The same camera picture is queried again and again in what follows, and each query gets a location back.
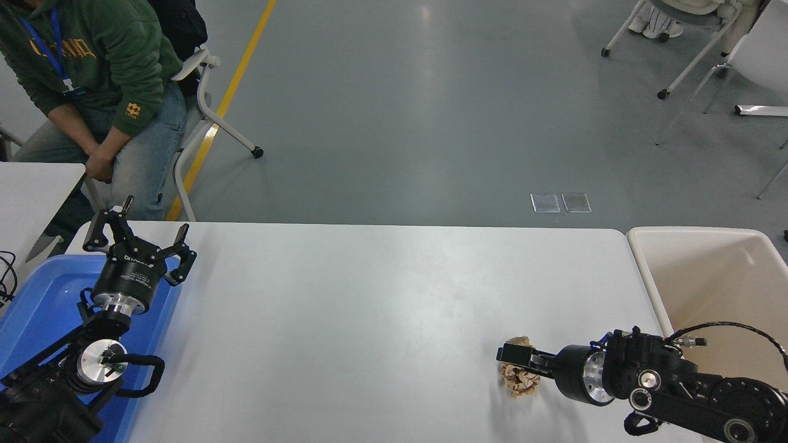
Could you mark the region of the person's left hand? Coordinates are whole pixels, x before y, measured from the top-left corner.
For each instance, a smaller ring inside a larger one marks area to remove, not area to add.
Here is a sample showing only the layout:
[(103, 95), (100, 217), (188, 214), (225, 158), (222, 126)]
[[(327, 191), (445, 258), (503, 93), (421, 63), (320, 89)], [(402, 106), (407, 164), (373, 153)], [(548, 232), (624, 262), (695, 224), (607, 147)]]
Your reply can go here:
[(96, 144), (95, 146), (90, 146), (86, 153), (88, 155), (85, 163), (87, 177), (98, 180), (98, 182), (111, 184), (118, 149), (112, 146), (105, 146), (104, 144)]

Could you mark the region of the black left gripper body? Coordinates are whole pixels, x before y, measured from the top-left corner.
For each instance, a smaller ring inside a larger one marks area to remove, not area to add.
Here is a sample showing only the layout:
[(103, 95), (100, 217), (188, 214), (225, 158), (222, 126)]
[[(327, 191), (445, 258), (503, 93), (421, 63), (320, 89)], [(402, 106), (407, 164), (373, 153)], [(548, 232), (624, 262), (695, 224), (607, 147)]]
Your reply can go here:
[(159, 249), (144, 239), (113, 244), (92, 288), (92, 302), (103, 305), (112, 295), (125, 295), (135, 299), (138, 305), (149, 305), (167, 270), (163, 259), (150, 258)]

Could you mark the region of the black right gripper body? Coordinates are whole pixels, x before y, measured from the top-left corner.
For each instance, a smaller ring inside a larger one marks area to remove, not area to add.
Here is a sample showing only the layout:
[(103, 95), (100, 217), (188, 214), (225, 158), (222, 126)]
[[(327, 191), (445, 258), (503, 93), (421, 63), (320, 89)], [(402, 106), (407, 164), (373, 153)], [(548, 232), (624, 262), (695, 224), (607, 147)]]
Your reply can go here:
[(571, 400), (603, 405), (603, 352), (590, 346), (569, 345), (553, 359), (553, 379)]

